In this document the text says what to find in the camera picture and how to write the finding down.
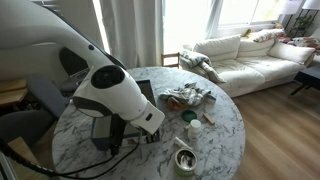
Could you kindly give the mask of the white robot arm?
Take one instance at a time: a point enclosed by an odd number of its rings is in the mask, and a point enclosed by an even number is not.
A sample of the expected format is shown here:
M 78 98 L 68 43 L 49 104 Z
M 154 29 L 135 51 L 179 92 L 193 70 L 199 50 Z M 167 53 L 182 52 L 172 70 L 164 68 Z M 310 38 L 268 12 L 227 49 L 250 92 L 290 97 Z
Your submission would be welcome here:
M 31 0 L 0 0 L 0 48 L 57 43 L 73 54 L 67 61 L 86 72 L 73 94 L 83 114 L 118 115 L 153 134 L 165 115 L 141 92 L 121 61 L 97 47 L 61 14 Z

